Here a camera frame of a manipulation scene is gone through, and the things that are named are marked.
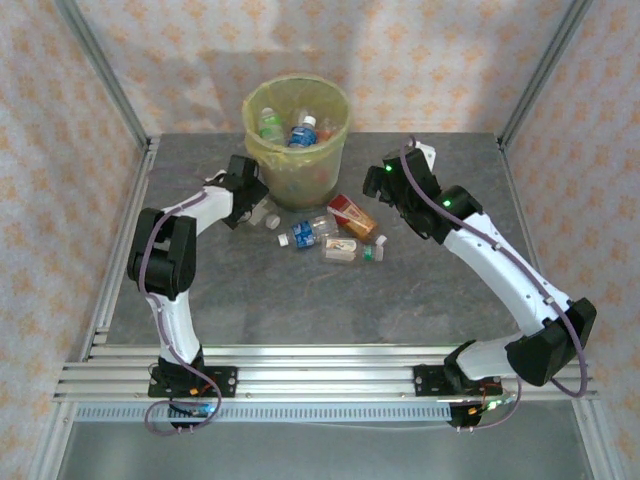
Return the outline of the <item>square clear bottle white label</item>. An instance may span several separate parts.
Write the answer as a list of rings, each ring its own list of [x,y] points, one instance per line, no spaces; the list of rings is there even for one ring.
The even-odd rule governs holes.
[[[247,223],[251,226],[264,226],[275,230],[281,223],[278,206],[269,197],[263,198],[250,212]]]

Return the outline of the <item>amber tea bottle red label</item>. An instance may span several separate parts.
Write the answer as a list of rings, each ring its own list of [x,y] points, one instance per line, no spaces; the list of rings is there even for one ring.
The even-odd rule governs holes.
[[[384,246],[387,237],[381,233],[379,223],[349,197],[339,194],[327,205],[337,224],[364,244]]]

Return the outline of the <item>blue label water bottle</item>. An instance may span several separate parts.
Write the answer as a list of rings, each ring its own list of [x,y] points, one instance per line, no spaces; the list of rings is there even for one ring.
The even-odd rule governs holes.
[[[316,133],[316,118],[306,115],[303,120],[292,128],[287,146],[289,148],[308,148],[318,141]]]
[[[280,247],[295,246],[297,249],[310,248],[324,239],[336,235],[338,224],[332,214],[325,214],[294,224],[285,233],[277,236]]]

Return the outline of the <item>green label clear bottle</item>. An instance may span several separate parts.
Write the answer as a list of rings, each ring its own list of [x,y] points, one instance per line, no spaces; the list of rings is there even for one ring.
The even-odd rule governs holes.
[[[258,134],[266,142],[283,146],[285,137],[280,115],[271,107],[265,107],[260,113]]]

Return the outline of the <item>clear bottle white orange label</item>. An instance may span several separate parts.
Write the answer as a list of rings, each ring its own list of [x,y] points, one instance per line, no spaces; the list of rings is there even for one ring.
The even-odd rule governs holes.
[[[354,238],[329,237],[322,244],[322,258],[340,264],[378,263],[384,259],[384,248]]]

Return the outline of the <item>green mesh waste bin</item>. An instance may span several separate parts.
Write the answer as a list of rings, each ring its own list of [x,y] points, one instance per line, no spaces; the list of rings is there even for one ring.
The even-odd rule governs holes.
[[[329,125],[324,122],[318,126],[316,120],[316,131],[321,127]],[[273,199],[291,210],[307,210],[328,202],[334,195],[341,167],[341,160],[289,168],[264,167],[257,161]]]

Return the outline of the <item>right small circuit board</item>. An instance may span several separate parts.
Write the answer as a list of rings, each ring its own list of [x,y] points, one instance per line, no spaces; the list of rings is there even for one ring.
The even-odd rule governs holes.
[[[469,415],[482,415],[485,412],[493,411],[493,410],[497,409],[498,407],[501,407],[501,406],[504,406],[504,405],[508,405],[510,403],[513,403],[514,401],[515,401],[514,397],[503,397],[503,398],[499,398],[499,399],[494,399],[494,400],[488,401],[486,403],[483,403],[480,406],[469,408],[468,409],[468,414]]]

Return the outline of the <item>left aluminium side rail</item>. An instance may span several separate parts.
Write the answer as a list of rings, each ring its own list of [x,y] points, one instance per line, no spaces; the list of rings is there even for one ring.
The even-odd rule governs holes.
[[[117,237],[111,250],[106,274],[101,283],[97,300],[91,310],[89,324],[81,336],[80,346],[71,354],[70,363],[85,362],[96,340],[105,340],[110,330],[120,287],[125,274],[134,230],[149,183],[149,172],[154,166],[160,136],[150,137],[141,156],[136,175],[130,188]]]

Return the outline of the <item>aluminium table edge rail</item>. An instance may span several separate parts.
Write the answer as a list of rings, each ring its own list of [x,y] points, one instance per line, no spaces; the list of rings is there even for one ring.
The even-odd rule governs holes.
[[[423,345],[227,345],[204,346],[205,357],[265,357],[265,358],[315,358],[315,357],[374,357],[403,356],[417,358],[444,358],[450,354],[452,346]],[[156,347],[133,345],[94,345],[89,353],[90,359],[102,358],[142,358],[156,357]]]

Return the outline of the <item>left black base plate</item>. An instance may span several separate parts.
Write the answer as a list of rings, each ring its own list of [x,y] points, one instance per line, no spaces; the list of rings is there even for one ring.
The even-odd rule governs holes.
[[[205,366],[204,374],[220,390],[223,398],[234,398],[238,383],[238,369],[231,366]],[[214,388],[201,376],[170,364],[170,368],[155,365],[150,371],[148,396],[150,398],[214,398]]]

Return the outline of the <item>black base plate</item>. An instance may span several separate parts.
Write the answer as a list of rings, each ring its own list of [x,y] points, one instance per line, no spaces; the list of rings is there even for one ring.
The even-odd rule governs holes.
[[[205,366],[204,374],[220,390],[223,398],[234,398],[238,383],[238,369],[231,366]],[[170,368],[155,365],[150,371],[148,396],[150,398],[214,398],[214,388],[201,376],[170,364]]]
[[[445,375],[442,365],[416,365],[413,371],[413,386],[417,397],[442,397],[454,394],[454,389]]]

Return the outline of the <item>left aluminium frame post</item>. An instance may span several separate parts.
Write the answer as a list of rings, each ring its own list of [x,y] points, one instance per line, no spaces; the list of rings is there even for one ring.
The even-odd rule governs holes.
[[[146,151],[150,143],[149,136],[77,1],[53,0],[53,2],[106,89],[135,143],[141,150]]]

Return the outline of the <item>right aluminium frame post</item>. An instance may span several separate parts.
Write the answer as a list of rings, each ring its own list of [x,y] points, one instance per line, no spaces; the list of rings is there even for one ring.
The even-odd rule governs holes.
[[[505,153],[513,144],[517,133],[533,109],[536,100],[569,46],[594,0],[571,0],[551,40],[537,63],[525,89],[504,128],[497,136],[497,145]]]

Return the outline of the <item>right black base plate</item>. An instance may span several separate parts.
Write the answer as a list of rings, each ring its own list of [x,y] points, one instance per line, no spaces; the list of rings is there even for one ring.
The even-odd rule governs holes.
[[[413,386],[417,397],[442,397],[454,394],[454,389],[445,375],[442,365],[416,365],[413,371]]]

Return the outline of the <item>right lower frame leg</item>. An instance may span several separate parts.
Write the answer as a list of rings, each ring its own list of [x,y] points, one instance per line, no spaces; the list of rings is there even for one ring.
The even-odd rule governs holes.
[[[626,480],[600,400],[573,400],[572,406],[594,480]]]

